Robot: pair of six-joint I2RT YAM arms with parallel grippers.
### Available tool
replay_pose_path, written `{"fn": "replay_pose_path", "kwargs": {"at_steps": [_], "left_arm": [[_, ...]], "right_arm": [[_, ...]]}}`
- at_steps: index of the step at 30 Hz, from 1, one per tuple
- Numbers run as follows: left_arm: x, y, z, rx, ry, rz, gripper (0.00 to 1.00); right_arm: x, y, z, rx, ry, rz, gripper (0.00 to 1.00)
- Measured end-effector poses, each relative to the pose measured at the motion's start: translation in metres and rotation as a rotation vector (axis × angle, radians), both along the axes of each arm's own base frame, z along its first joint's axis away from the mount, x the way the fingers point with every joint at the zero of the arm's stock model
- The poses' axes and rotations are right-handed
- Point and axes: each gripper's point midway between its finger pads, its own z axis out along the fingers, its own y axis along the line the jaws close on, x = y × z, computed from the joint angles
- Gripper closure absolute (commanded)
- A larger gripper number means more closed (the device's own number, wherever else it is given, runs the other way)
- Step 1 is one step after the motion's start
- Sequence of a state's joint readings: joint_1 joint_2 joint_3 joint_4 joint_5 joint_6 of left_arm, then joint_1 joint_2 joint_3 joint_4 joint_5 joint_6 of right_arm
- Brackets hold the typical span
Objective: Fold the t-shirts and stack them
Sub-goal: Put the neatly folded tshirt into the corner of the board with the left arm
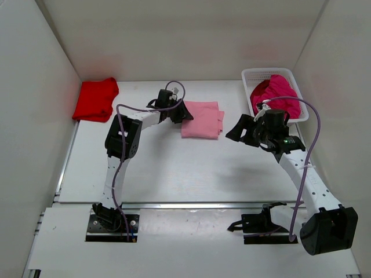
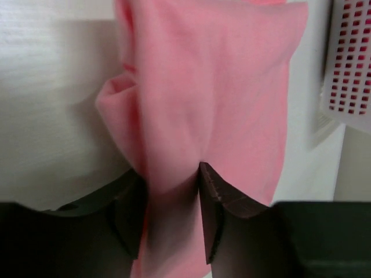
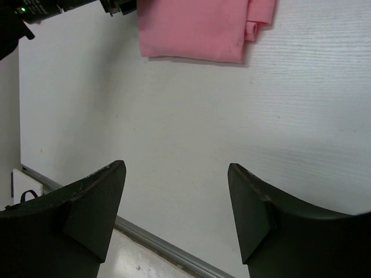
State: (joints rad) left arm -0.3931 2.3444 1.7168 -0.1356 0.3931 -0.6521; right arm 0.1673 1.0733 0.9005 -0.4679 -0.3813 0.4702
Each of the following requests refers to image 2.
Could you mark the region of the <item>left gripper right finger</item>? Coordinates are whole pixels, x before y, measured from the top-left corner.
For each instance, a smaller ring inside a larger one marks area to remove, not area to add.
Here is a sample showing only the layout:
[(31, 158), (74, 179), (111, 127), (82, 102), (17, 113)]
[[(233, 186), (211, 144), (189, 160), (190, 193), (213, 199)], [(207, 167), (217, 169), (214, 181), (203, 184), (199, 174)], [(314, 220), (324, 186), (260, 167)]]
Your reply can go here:
[(299, 264), (274, 208), (244, 194), (205, 162), (198, 186), (213, 277), (298, 277)]

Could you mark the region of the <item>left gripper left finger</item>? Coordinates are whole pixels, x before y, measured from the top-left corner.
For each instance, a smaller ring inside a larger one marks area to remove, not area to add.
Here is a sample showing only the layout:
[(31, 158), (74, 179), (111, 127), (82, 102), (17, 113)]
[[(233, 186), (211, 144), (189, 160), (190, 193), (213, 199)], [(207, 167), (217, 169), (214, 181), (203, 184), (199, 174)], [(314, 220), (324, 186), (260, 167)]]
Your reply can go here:
[(129, 277), (147, 199), (144, 180), (129, 170), (55, 211), (9, 203), (9, 277)]

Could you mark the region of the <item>light pink polo shirt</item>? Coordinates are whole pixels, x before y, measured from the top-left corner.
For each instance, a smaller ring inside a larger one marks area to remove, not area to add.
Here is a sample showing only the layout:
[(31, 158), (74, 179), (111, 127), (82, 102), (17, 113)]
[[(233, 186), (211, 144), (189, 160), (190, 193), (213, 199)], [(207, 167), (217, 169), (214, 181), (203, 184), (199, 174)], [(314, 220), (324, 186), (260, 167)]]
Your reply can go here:
[(204, 277), (210, 269), (200, 162), (268, 205), (287, 135), (289, 64), (308, 5), (285, 1), (116, 1), (123, 73), (96, 106), (148, 186), (132, 277)]

